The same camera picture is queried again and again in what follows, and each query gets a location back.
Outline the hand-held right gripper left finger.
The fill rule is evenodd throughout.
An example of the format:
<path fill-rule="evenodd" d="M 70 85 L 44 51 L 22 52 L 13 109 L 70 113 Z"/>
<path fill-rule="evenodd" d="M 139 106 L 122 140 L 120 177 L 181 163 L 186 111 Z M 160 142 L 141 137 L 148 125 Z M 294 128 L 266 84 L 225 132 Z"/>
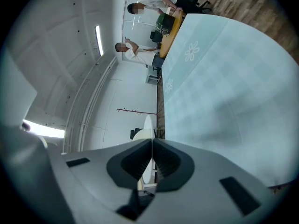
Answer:
<path fill-rule="evenodd" d="M 144 211 L 137 183 L 151 157 L 151 139 L 63 155 L 71 174 L 102 207 L 133 221 Z"/>

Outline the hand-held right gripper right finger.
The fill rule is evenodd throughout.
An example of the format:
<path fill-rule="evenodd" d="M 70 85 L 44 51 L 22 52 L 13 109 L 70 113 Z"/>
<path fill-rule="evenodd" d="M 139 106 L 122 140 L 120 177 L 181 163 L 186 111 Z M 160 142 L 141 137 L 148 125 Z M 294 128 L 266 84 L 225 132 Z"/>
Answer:
<path fill-rule="evenodd" d="M 258 224 L 275 208 L 261 181 L 220 154 L 155 139 L 153 156 L 163 178 L 140 224 Z"/>

